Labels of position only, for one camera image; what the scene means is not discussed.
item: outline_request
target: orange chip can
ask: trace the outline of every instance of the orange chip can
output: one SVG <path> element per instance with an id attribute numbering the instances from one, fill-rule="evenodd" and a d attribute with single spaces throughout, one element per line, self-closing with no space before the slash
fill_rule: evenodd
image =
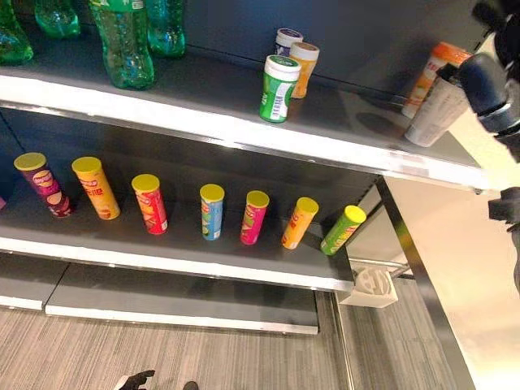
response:
<path id="1" fill-rule="evenodd" d="M 132 187 L 136 192 L 137 203 L 141 208 L 146 230 L 148 233 L 156 235 L 163 234 L 168 227 L 159 185 L 158 177 L 148 173 L 137 175 L 132 180 Z"/>
<path id="2" fill-rule="evenodd" d="M 430 90 L 430 87 L 433 85 L 433 81 L 436 79 L 439 69 L 447 63 L 451 63 L 454 67 L 460 67 L 469 57 L 471 57 L 471 54 L 465 52 L 460 47 L 450 45 L 446 42 L 441 42 L 434 47 L 431 51 L 430 59 L 428 59 L 421 76 L 415 83 L 414 89 L 412 89 L 408 100 L 403 106 L 403 115 L 408 118 L 415 116 L 419 107 L 423 104 L 423 100 Z"/>
<path id="3" fill-rule="evenodd" d="M 309 197 L 298 199 L 291 220 L 282 236 L 282 245 L 285 248 L 295 249 L 298 246 L 318 209 L 319 205 L 314 199 Z"/>
<path id="4" fill-rule="evenodd" d="M 101 161 L 95 157 L 81 157 L 74 160 L 72 170 L 78 176 L 99 218 L 119 217 L 121 211 L 106 180 Z"/>

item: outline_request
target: green bottle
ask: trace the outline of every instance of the green bottle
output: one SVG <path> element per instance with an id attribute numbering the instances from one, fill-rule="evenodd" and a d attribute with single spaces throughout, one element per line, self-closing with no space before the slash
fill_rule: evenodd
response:
<path id="1" fill-rule="evenodd" d="M 18 24 L 11 0 L 0 0 L 0 65 L 19 65 L 33 57 L 33 48 Z"/>
<path id="2" fill-rule="evenodd" d="M 155 54 L 179 58 L 186 51 L 184 0 L 146 0 L 148 43 Z"/>
<path id="3" fill-rule="evenodd" d="M 61 39 L 80 35 L 80 22 L 70 0 L 36 0 L 34 15 L 49 37 Z"/>
<path id="4" fill-rule="evenodd" d="M 105 69 L 118 88 L 145 89 L 154 83 L 142 0 L 90 0 L 103 44 Z"/>

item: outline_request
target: gray shelf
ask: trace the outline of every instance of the gray shelf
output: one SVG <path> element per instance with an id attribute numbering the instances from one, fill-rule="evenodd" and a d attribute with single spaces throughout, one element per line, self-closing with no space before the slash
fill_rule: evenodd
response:
<path id="1" fill-rule="evenodd" d="M 311 84 L 286 123 L 258 117 L 262 73 L 188 54 L 154 59 L 148 91 L 110 85 L 95 33 L 50 40 L 27 26 L 35 59 L 0 68 L 0 106 L 61 115 L 337 167 L 485 189 L 476 162 L 450 135 L 431 148 L 408 142 L 409 120 L 380 100 Z"/>
<path id="2" fill-rule="evenodd" d="M 0 253 L 0 305 L 42 310 L 67 265 Z"/>
<path id="3" fill-rule="evenodd" d="M 119 201 L 122 214 L 98 218 L 82 196 L 76 211 L 56 219 L 20 181 L 0 213 L 0 249 L 109 267 L 204 275 L 301 288 L 349 291 L 352 272 L 346 250 L 327 257 L 319 250 L 322 228 L 312 224 L 295 250 L 285 249 L 282 219 L 266 219 L 256 245 L 239 239 L 243 212 L 226 210 L 223 234 L 207 241 L 198 204 L 166 203 L 169 227 L 161 236 L 146 232 L 133 195 Z"/>
<path id="4" fill-rule="evenodd" d="M 314 293 L 299 288 L 71 264 L 45 306 L 52 315 L 318 333 Z"/>

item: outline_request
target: green chip can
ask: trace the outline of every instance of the green chip can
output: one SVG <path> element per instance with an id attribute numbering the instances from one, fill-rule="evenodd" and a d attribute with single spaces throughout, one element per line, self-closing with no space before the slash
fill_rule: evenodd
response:
<path id="1" fill-rule="evenodd" d="M 331 256 L 348 240 L 363 222 L 366 214 L 357 206 L 346 206 L 332 229 L 319 246 L 324 254 Z"/>
<path id="2" fill-rule="evenodd" d="M 300 70 L 301 65 L 291 58 L 281 55 L 267 57 L 259 112 L 262 119 L 274 123 L 281 123 L 287 119 L 291 95 L 300 76 Z"/>

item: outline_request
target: gray wooden floor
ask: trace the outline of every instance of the gray wooden floor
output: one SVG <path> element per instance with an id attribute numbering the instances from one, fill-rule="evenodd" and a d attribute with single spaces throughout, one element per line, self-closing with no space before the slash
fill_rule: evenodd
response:
<path id="1" fill-rule="evenodd" d="M 456 388 L 417 284 L 394 285 L 399 301 L 383 309 L 340 308 L 354 389 Z"/>
<path id="2" fill-rule="evenodd" d="M 440 343 L 413 280 L 381 310 L 342 306 L 355 390 L 452 389 Z M 106 323 L 0 309 L 0 388 L 111 390 L 121 375 L 157 374 L 150 390 L 346 389 L 328 294 L 318 336 Z"/>
<path id="3" fill-rule="evenodd" d="M 345 389 L 330 300 L 318 293 L 318 336 L 106 323 L 0 309 L 0 388 L 111 390 L 157 371 L 153 390 Z"/>

